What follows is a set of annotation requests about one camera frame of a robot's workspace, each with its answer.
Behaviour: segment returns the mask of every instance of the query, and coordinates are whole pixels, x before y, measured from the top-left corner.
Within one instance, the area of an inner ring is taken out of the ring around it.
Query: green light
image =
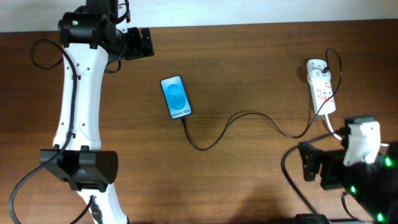
[[[354,187],[354,186],[351,186],[350,191],[351,191],[351,193],[355,194],[355,193],[356,193],[355,187]]]
[[[386,158],[384,159],[384,162],[386,163],[386,166],[387,166],[387,167],[392,166],[392,161],[391,161],[390,158],[386,157]]]
[[[382,215],[381,213],[379,213],[379,214],[377,215],[377,220],[378,220],[379,222],[383,222],[384,217],[383,217],[383,215]]]

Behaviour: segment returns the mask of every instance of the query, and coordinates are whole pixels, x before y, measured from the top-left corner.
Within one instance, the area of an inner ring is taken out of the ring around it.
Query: phone screen
[[[162,85],[164,97],[172,119],[192,114],[191,105],[189,104],[187,93],[185,92],[180,76],[166,78],[160,84]]]

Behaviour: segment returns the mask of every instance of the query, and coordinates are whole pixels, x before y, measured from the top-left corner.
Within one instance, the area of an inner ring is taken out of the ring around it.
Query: brown table surface
[[[236,223],[294,217],[309,210],[285,180],[280,158],[299,141],[327,133],[317,118],[304,138],[287,139],[259,116],[237,121],[208,152],[194,150],[179,120],[171,120],[160,80],[181,75],[190,94],[189,130],[207,146],[237,111],[260,111],[281,129],[299,134],[313,116],[306,62],[336,49],[343,83],[330,115],[335,128],[344,118],[372,114],[383,141],[398,130],[398,21],[348,21],[151,29],[155,57],[123,62],[103,79],[99,129],[102,149],[119,155],[115,186],[124,213],[134,222]],[[61,110],[63,66],[40,70],[29,60],[39,38],[57,32],[0,34],[0,219],[10,223],[8,199],[15,184],[50,148]],[[37,51],[50,63],[60,54]],[[332,87],[338,63],[330,56]],[[340,149],[334,138],[318,144]],[[324,191],[319,178],[304,182],[301,160],[287,168],[320,213],[347,218],[339,190]],[[42,171],[21,188],[16,211],[23,223],[69,223],[85,207],[68,184]],[[368,218],[348,198],[353,214]],[[89,215],[81,223],[93,223]]]

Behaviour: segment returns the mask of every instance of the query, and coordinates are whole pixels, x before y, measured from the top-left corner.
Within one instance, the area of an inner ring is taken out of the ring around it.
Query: power outlet
[[[311,88],[314,112],[317,112],[322,104],[333,94],[330,83],[330,72],[327,71],[326,73],[322,73],[326,66],[326,62],[319,59],[311,59],[307,63],[307,78]],[[318,115],[330,114],[335,110],[335,99],[330,98],[325,105],[323,105]]]

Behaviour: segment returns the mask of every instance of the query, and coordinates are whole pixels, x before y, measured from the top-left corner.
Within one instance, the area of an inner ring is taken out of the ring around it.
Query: white background
[[[85,0],[0,0],[0,32],[57,30]],[[131,0],[136,27],[398,18],[398,0]]]

